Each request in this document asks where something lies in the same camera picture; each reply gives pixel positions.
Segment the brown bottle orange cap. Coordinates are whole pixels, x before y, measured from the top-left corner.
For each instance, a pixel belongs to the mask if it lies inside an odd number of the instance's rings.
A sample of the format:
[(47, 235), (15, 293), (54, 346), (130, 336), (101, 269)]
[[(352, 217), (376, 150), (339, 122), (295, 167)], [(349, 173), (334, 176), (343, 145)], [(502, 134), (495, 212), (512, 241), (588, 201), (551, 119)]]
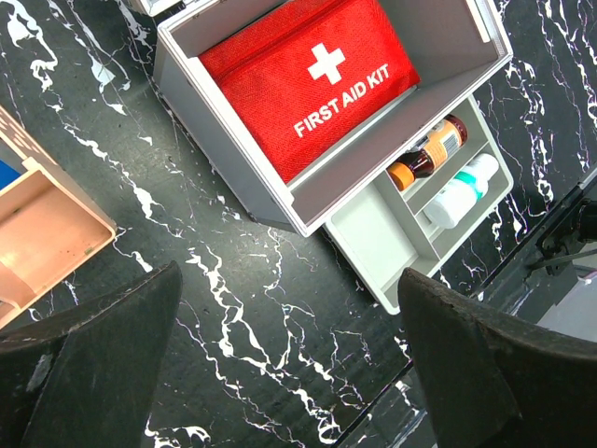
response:
[(449, 114), (387, 169), (399, 191), (431, 176), (468, 139), (464, 122)]

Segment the clear bottle white cap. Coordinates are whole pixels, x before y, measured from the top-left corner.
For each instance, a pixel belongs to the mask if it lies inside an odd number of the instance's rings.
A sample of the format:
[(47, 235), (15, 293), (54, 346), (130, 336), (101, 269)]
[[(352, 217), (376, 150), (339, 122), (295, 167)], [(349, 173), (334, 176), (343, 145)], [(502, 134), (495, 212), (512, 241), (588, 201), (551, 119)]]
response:
[(498, 172), (494, 155), (480, 153), (451, 179), (423, 209), (423, 214), (442, 229), (453, 229), (489, 190)]

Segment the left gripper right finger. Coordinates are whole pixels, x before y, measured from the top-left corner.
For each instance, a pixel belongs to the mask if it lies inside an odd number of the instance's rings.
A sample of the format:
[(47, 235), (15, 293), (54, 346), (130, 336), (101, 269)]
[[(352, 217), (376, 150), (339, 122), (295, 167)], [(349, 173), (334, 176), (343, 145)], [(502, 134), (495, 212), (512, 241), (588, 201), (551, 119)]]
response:
[(596, 344), (407, 268), (398, 302), (440, 447), (593, 447)]

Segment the silver metal medicine case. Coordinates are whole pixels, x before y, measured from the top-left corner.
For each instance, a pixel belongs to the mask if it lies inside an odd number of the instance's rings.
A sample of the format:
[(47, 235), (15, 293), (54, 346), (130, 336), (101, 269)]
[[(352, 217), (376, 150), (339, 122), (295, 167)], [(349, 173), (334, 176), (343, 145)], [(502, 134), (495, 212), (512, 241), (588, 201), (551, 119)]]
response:
[(492, 1), (189, 1), (154, 76), (252, 218), (308, 236), (511, 56)]

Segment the red first aid pouch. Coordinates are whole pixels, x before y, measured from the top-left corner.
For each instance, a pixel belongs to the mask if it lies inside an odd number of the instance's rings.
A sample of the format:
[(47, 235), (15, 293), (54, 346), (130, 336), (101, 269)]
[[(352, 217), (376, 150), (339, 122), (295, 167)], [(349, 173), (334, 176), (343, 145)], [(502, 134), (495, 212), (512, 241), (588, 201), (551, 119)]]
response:
[(288, 1), (199, 59), (285, 183), (421, 80), (377, 1)]

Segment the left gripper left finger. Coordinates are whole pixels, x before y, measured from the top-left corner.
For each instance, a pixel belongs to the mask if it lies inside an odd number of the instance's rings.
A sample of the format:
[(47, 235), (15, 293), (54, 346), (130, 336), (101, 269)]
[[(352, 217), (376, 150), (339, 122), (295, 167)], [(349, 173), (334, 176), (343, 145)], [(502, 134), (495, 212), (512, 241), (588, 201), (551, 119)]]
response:
[(2, 446), (140, 446), (182, 289), (172, 261), (2, 333)]

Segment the grey plastic tray insert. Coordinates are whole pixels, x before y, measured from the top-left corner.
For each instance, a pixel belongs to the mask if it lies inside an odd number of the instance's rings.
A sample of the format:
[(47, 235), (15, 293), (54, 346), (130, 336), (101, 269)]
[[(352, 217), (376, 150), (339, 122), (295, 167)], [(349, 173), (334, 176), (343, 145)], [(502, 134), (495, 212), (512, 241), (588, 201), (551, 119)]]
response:
[[(399, 191), (390, 176), (381, 172), (325, 224), (327, 234), (367, 290), (390, 315), (400, 312), (397, 282), (402, 272), (411, 267), (434, 276), (513, 187), (477, 99), (469, 96), (452, 113), (464, 122), (468, 141), (431, 177)], [(424, 208), (480, 154), (494, 156), (499, 164), (488, 192), (455, 228), (440, 228), (427, 218)]]

